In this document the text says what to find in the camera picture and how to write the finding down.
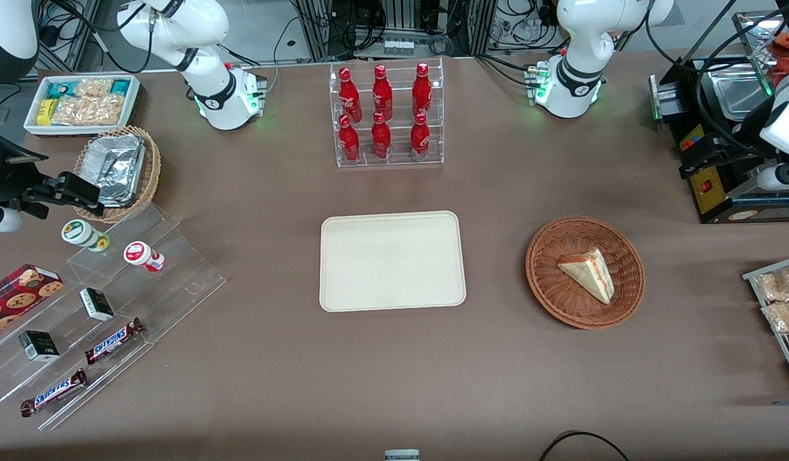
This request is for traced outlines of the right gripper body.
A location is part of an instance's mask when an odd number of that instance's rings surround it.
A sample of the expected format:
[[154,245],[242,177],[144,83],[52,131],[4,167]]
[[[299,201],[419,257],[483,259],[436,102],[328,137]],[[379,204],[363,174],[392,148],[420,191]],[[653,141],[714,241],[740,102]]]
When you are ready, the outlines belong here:
[[24,153],[16,143],[0,135],[0,202],[18,198],[31,187],[31,164],[10,163]]

